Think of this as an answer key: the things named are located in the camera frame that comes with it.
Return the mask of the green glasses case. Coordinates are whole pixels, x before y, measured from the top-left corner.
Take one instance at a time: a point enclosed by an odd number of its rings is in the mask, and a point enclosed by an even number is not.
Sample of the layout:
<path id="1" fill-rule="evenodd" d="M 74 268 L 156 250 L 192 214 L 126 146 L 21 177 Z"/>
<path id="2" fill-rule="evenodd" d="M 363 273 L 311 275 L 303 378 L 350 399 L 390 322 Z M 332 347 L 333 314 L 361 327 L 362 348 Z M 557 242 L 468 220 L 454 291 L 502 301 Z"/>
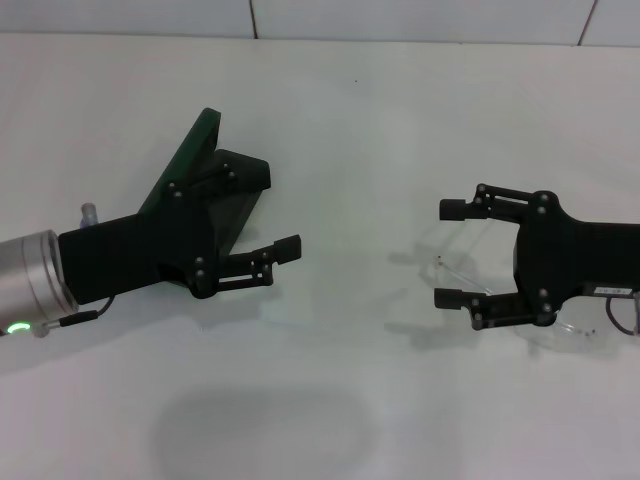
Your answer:
<path id="1" fill-rule="evenodd" d="M 185 182 L 216 164 L 228 163 L 236 173 L 236 193 L 217 201 L 201 201 L 215 228 L 219 253 L 226 256 L 261 193 L 271 187 L 271 174 L 266 161 L 217 147 L 220 122 L 220 112 L 211 108 L 201 111 L 140 210 L 155 207 L 169 182 Z"/>

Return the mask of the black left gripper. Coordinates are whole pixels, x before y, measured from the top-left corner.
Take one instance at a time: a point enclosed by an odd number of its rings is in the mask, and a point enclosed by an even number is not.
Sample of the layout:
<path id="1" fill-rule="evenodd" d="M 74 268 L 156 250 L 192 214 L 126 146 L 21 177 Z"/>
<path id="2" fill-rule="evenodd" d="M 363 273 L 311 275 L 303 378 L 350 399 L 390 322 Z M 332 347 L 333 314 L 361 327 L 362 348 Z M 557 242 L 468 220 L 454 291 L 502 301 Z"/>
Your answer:
<path id="1" fill-rule="evenodd" d="M 168 193 L 147 211 L 61 234 L 72 296 L 92 303 L 161 282 L 179 283 L 198 299 L 213 296 L 215 229 L 200 201 L 235 193 L 235 171 L 216 164 L 185 182 L 169 182 Z"/>

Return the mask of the clear frame glasses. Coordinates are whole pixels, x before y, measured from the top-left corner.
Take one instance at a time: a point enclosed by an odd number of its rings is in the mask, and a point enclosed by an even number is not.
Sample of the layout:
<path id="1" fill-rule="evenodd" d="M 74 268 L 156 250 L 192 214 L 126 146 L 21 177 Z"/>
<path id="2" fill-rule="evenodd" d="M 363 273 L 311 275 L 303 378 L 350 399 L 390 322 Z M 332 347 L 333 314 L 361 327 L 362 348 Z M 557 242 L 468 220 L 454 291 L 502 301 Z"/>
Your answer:
<path id="1" fill-rule="evenodd" d="M 419 240 L 430 253 L 420 276 L 431 287 L 460 289 L 485 295 L 516 290 L 513 247 L 517 227 L 496 220 L 438 222 L 421 233 Z M 527 342 L 532 355 L 542 351 L 592 353 L 604 343 L 594 320 L 564 308 L 547 328 L 515 326 L 509 333 Z"/>

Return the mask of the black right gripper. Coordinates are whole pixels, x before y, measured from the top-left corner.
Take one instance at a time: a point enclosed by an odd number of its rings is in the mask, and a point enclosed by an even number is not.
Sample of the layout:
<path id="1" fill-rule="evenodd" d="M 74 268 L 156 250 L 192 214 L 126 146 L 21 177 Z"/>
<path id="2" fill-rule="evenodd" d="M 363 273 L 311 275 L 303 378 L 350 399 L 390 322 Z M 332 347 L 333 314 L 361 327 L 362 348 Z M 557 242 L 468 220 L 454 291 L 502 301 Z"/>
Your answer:
<path id="1" fill-rule="evenodd" d="M 518 293 L 434 290 L 435 307 L 467 309 L 474 330 L 546 327 L 572 298 L 631 298 L 640 292 L 640 224 L 577 220 L 550 191 L 529 194 L 479 184 L 470 202 L 442 199 L 439 219 L 519 224 L 514 276 L 526 299 Z"/>

